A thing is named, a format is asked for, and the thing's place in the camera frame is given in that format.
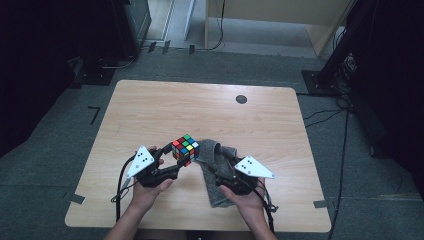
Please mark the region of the dark curtain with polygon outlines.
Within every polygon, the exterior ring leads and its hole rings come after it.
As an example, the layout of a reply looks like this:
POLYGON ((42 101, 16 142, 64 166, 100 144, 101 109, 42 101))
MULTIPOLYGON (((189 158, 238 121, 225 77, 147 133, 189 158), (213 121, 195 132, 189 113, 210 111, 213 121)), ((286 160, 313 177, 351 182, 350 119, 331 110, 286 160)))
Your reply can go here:
POLYGON ((32 0, 0 0, 0 158, 25 142, 74 72, 32 0))
POLYGON ((359 0, 371 9, 351 45, 350 81, 383 128, 380 147, 424 200, 424 0, 359 0))

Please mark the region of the beige wooden furniture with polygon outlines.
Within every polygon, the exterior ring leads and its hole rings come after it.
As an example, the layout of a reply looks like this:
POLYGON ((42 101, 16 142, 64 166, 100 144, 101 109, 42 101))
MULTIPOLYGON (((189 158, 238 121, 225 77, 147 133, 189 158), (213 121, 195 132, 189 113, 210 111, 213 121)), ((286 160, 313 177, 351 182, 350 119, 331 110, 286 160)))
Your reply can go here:
POLYGON ((317 56, 322 56, 331 38, 356 0, 205 0, 204 46, 208 46, 209 19, 269 21, 303 24, 317 56))

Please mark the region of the black cabinet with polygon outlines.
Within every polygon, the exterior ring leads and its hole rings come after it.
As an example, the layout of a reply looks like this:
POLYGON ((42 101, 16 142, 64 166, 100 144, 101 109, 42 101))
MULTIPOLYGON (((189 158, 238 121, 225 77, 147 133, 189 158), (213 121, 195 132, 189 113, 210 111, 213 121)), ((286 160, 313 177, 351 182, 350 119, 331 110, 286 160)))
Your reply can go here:
POLYGON ((79 47, 92 62, 136 58, 152 21, 147 0, 82 0, 80 13, 79 47))

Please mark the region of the black metal stand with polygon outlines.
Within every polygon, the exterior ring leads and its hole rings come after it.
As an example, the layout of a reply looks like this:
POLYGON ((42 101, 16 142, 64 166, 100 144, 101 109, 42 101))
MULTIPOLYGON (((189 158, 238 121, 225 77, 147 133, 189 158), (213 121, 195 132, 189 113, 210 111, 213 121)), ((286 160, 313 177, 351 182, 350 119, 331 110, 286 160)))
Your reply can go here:
POLYGON ((353 46, 354 37, 360 30, 369 5, 373 0, 356 0, 347 16, 347 30, 334 52, 320 71, 302 70, 308 93, 313 96, 335 96, 341 91, 336 89, 336 72, 353 46))

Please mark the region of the black floor plate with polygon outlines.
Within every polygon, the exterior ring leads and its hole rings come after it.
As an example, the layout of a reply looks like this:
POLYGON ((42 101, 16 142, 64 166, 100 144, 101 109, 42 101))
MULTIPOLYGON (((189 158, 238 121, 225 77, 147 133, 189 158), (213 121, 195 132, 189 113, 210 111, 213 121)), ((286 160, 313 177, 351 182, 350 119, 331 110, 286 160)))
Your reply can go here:
POLYGON ((78 71, 73 84, 108 86, 112 81, 114 73, 114 69, 94 68, 83 65, 78 71))

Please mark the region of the person's right hand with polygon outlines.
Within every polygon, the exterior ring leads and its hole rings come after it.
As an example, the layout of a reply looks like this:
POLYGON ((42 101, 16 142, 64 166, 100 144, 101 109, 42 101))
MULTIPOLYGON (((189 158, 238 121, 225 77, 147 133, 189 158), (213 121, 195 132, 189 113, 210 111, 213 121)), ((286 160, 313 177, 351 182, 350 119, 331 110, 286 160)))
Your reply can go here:
POLYGON ((231 189, 224 185, 219 186, 219 190, 227 199, 236 205, 240 215, 244 219, 247 219, 248 217, 259 218, 264 217, 264 185, 265 179, 259 178, 255 190, 248 195, 236 195, 231 189))

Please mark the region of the angled black tape mark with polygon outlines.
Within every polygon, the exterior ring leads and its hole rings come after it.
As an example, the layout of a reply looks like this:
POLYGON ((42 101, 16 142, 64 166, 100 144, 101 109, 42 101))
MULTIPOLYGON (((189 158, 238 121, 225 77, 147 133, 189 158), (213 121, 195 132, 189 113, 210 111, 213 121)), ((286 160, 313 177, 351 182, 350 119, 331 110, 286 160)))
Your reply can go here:
POLYGON ((87 108, 90 109, 90 110, 94 110, 95 111, 95 113, 94 113, 94 115, 92 117, 92 120, 90 122, 90 125, 93 125, 95 123, 97 117, 98 117, 98 114, 99 114, 99 112, 101 110, 101 107, 99 107, 99 106, 88 106, 87 108))

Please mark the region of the person's left hand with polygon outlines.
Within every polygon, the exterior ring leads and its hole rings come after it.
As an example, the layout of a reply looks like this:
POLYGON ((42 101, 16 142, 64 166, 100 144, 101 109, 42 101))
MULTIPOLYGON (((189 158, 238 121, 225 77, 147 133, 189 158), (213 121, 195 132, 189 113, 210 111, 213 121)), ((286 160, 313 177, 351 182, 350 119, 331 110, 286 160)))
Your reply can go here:
POLYGON ((145 214, 154 205, 156 198, 172 184, 172 179, 166 179, 154 188, 145 188, 140 183, 136 183, 133 186, 133 196, 128 210, 137 215, 145 214))

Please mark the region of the colourful puzzle cube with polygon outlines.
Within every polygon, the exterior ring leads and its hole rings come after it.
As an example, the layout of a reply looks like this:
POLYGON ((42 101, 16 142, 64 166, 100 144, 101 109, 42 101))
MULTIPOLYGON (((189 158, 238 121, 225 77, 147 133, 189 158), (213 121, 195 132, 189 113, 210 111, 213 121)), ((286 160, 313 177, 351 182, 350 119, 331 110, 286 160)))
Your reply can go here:
POLYGON ((199 143, 189 134, 185 134, 172 142, 172 154, 177 161, 185 156, 189 156, 191 162, 195 161, 199 156, 199 152, 199 143))

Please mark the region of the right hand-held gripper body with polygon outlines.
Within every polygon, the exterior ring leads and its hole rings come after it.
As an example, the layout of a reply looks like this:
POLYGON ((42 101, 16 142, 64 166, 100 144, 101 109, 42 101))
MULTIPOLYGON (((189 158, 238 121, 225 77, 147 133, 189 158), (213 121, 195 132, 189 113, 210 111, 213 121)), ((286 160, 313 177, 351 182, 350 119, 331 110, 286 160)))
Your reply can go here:
POLYGON ((259 178, 275 179, 276 175, 250 155, 242 159, 235 157, 229 173, 215 173, 216 185, 224 185, 236 195, 248 195, 256 188, 259 178))

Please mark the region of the grey cloth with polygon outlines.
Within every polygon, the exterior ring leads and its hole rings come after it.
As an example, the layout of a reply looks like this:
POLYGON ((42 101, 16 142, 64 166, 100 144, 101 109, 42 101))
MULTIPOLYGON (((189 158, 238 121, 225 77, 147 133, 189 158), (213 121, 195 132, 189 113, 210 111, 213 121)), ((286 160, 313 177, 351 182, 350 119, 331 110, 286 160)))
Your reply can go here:
POLYGON ((229 173, 230 166, 222 154, 222 146, 219 142, 211 139, 199 141, 200 153, 196 162, 201 166, 210 205, 213 208, 226 208, 233 205, 219 190, 215 183, 215 173, 229 173))

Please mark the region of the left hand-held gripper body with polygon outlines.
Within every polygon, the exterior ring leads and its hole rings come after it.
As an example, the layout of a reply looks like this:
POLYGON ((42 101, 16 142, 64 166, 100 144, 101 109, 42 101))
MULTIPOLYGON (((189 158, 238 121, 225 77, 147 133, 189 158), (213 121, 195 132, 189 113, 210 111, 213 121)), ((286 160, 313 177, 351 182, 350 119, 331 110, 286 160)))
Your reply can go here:
POLYGON ((147 188, 154 188, 166 179, 175 180, 178 178, 178 173, 175 172, 177 166, 173 165, 163 169, 159 168, 159 160, 156 158, 158 149, 148 150, 144 145, 141 145, 133 157, 133 161, 129 170, 126 173, 126 182, 135 177, 136 180, 147 188))

